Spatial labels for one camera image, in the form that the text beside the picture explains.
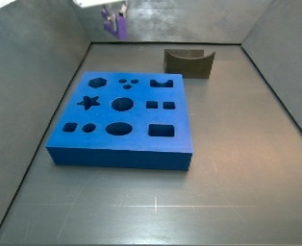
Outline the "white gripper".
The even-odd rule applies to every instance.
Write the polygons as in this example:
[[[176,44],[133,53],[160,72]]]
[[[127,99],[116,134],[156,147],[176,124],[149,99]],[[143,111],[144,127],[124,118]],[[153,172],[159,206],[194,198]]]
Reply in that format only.
[[[80,7],[80,8],[91,8],[96,6],[103,6],[101,10],[101,16],[108,22],[113,22],[113,14],[108,7],[105,5],[111,5],[115,3],[123,3],[120,7],[119,14],[120,15],[127,15],[127,0],[73,0],[73,3]]]

